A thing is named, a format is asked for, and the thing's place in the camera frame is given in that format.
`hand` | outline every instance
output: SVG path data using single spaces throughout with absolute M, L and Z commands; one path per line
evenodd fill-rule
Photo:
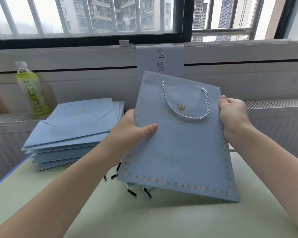
M 224 138 L 231 143 L 235 135 L 246 127 L 253 127 L 246 111 L 246 104 L 239 99 L 227 98 L 225 95 L 219 99 L 221 109 L 220 119 L 224 125 Z
M 120 119 L 112 131 L 102 141 L 106 148 L 114 150 L 117 154 L 115 164 L 120 162 L 121 156 L 129 154 L 141 140 L 152 135 L 158 129 L 158 124 L 150 124 L 143 128 L 135 126 L 134 109 L 130 109 Z

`bottle cap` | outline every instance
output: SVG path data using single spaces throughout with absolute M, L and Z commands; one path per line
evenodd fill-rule
M 26 68 L 28 65 L 26 62 L 16 62 L 17 68 Z

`bag handle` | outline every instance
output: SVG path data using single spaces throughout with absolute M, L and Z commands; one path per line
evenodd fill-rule
M 165 81 L 162 81 L 162 89 L 163 89 L 163 97 L 165 98 L 165 101 L 168 104 L 168 106 L 173 110 L 173 112 L 175 112 L 177 115 L 181 116 L 182 118 L 186 118 L 189 120 L 202 120 L 202 119 L 206 118 L 208 116 L 208 114 L 210 113 L 210 105 L 208 103 L 208 95 L 207 95 L 207 91 L 205 88 L 201 88 L 201 90 L 203 90 L 205 93 L 205 98 L 206 98 L 206 103 L 207 103 L 207 113 L 204 116 L 199 117 L 199 118 L 185 116 L 185 115 L 180 114 L 178 111 L 176 111 L 167 100 L 166 90 L 165 90 Z

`green tea bottle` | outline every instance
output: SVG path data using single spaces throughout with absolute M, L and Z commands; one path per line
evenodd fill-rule
M 49 115 L 52 111 L 44 100 L 39 78 L 27 69 L 26 62 L 16 62 L 16 66 L 16 79 L 30 101 L 32 113 L 38 117 Z

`table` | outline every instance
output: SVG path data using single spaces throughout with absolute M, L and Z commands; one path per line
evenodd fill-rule
M 152 199 L 123 182 L 101 181 L 65 237 L 297 238 L 298 228 L 242 158 L 231 152 L 240 203 L 155 189 Z M 0 224 L 69 165 L 37 172 L 26 160 L 0 184 Z

